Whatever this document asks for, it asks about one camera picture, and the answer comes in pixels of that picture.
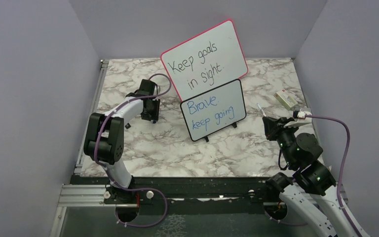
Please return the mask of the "blue whiteboard marker pen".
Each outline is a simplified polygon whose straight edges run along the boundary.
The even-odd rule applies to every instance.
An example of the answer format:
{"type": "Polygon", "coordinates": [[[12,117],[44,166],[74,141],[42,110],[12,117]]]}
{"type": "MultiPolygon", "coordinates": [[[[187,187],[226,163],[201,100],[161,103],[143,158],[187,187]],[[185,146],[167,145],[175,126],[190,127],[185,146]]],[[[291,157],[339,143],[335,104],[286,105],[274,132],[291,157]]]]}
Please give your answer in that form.
{"type": "Polygon", "coordinates": [[[257,107],[258,107],[258,110],[259,110],[259,114],[260,114],[260,116],[261,116],[261,117],[266,117],[266,114],[265,114],[263,108],[260,106],[259,103],[257,103],[257,107]]]}

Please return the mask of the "black framed whiteboard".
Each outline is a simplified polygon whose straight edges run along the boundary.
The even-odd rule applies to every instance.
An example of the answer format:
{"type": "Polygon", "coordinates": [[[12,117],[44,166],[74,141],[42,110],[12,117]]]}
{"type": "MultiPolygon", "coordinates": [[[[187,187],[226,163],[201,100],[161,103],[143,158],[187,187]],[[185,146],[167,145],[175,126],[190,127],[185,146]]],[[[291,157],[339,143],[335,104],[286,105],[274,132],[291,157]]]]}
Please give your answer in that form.
{"type": "Polygon", "coordinates": [[[180,109],[193,142],[246,118],[246,106],[241,80],[234,79],[180,103],[180,109]]]}

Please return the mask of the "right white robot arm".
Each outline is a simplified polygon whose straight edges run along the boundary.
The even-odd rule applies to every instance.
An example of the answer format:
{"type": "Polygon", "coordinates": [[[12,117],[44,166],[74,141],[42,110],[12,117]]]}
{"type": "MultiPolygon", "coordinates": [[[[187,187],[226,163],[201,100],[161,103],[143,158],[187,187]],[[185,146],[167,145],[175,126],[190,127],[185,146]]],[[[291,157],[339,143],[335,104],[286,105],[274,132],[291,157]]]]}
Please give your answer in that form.
{"type": "Polygon", "coordinates": [[[341,197],[342,177],[335,179],[318,159],[323,148],[315,135],[295,132],[311,123],[310,112],[295,111],[291,118],[263,116],[265,136],[276,141],[291,178],[282,172],[266,181],[265,195],[281,200],[298,213],[320,237],[367,237],[368,233],[353,216],[341,197]]]}

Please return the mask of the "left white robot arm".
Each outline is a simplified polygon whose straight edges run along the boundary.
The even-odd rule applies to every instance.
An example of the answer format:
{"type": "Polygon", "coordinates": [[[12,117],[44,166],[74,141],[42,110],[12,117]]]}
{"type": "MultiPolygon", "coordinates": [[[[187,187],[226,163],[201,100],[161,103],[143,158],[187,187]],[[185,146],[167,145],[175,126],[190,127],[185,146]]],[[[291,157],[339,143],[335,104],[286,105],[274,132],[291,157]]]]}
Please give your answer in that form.
{"type": "Polygon", "coordinates": [[[89,117],[83,152],[102,166],[111,185],[117,188],[117,197],[125,203],[135,198],[135,189],[130,186],[132,175],[121,160],[124,131],[137,116],[154,123],[158,121],[160,100],[155,97],[157,90],[155,82],[144,79],[139,89],[127,94],[117,108],[104,114],[92,113],[89,117]]]}

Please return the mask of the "pink framed whiteboard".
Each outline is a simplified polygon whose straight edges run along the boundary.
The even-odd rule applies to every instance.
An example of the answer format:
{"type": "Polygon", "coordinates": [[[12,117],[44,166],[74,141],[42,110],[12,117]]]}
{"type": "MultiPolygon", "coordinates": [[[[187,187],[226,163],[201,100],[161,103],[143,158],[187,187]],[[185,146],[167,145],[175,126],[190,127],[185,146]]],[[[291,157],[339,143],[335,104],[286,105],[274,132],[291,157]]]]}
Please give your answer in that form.
{"type": "Polygon", "coordinates": [[[181,101],[248,73],[231,19],[163,52],[160,59],[181,101]]]}

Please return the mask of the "white green box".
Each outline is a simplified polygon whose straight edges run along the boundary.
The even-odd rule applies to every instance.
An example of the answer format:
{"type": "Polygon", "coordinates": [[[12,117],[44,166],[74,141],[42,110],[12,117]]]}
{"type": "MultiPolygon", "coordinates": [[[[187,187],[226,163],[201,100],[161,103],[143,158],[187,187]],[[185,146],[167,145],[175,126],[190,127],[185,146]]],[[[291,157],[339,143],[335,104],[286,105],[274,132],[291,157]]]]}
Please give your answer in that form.
{"type": "Polygon", "coordinates": [[[290,96],[288,91],[285,89],[275,92],[274,97],[288,111],[292,111],[299,105],[298,102],[290,96]]]}

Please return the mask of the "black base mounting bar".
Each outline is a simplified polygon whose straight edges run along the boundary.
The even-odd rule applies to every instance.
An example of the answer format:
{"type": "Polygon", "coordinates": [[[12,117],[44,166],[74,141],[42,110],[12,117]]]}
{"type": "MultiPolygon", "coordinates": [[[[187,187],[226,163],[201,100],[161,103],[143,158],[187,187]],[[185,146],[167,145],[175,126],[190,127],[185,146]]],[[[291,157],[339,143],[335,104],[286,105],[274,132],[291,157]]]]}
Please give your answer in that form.
{"type": "Polygon", "coordinates": [[[115,207],[120,214],[269,214],[283,219],[288,208],[261,177],[189,178],[137,177],[132,191],[114,188],[108,178],[71,178],[72,185],[101,188],[99,204],[115,207]]]}

